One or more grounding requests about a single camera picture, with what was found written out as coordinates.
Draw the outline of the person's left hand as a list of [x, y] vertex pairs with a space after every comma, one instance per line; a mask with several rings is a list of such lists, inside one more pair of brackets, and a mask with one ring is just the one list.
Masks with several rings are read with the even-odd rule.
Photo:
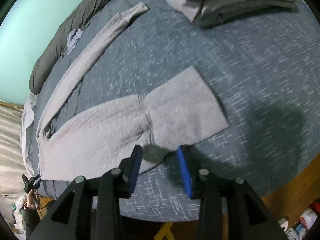
[[36, 210], [39, 207], [39, 205], [40, 205], [40, 201], [39, 201], [39, 194], [37, 190], [35, 189], [30, 190], [27, 195], [26, 207]]

